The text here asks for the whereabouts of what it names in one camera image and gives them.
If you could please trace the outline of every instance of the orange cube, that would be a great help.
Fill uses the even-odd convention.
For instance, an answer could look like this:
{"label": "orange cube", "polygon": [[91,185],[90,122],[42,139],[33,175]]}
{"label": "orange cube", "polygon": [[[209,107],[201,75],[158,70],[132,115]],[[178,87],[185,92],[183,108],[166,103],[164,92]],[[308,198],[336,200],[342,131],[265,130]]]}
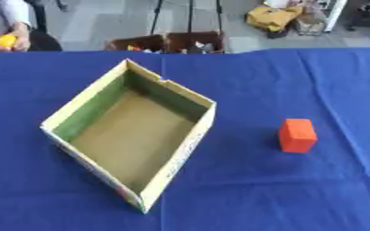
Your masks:
{"label": "orange cube", "polygon": [[279,130],[282,151],[306,153],[318,138],[309,119],[288,118]]}

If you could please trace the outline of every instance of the open box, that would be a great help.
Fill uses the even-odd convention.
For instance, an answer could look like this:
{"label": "open box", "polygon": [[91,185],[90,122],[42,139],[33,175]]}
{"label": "open box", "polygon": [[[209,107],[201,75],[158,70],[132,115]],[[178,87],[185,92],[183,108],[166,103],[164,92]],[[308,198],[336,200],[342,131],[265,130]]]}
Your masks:
{"label": "open box", "polygon": [[124,60],[41,129],[146,213],[212,126],[216,103]]}

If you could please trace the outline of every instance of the table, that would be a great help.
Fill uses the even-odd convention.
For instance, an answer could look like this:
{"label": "table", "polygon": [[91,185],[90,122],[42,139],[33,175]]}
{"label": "table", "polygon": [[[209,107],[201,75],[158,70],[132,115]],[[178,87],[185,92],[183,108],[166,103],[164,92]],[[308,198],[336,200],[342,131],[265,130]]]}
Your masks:
{"label": "table", "polygon": [[[124,58],[217,101],[147,215],[39,129]],[[279,151],[285,117],[312,119],[311,153]],[[0,230],[370,230],[370,49],[0,54]]]}

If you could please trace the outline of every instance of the tripod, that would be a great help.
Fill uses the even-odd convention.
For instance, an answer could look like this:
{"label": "tripod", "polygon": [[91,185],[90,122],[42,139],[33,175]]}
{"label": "tripod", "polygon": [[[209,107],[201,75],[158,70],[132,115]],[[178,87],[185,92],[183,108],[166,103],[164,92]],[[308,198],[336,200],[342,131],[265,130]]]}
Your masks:
{"label": "tripod", "polygon": [[[158,21],[158,17],[160,15],[160,11],[162,9],[162,2],[163,0],[158,0],[157,6],[154,9],[154,20],[153,20],[153,26],[152,29],[150,30],[150,34],[154,34],[155,31],[155,26]],[[195,4],[195,0],[189,0],[189,17],[188,17],[188,32],[192,32],[192,22],[193,22],[193,5]],[[216,11],[217,11],[217,19],[218,19],[218,28],[219,32],[223,32],[223,22],[222,22],[222,13],[223,13],[223,8],[221,6],[220,0],[216,0]]]}

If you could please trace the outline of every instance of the gray floor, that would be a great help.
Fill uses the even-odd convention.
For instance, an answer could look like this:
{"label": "gray floor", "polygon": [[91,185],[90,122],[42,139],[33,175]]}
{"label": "gray floor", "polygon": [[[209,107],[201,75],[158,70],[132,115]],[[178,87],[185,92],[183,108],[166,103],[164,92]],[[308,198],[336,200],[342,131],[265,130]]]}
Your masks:
{"label": "gray floor", "polygon": [[[106,41],[147,35],[157,0],[64,0],[69,11],[61,12],[47,2],[49,31],[66,51],[102,50]],[[156,33],[186,32],[188,0],[165,0]],[[194,31],[217,29],[216,0],[195,0]],[[299,36],[268,40],[243,21],[244,14],[258,5],[256,0],[222,0],[225,45],[228,52],[267,48],[370,47],[370,28],[347,32],[342,26],[319,37]]]}

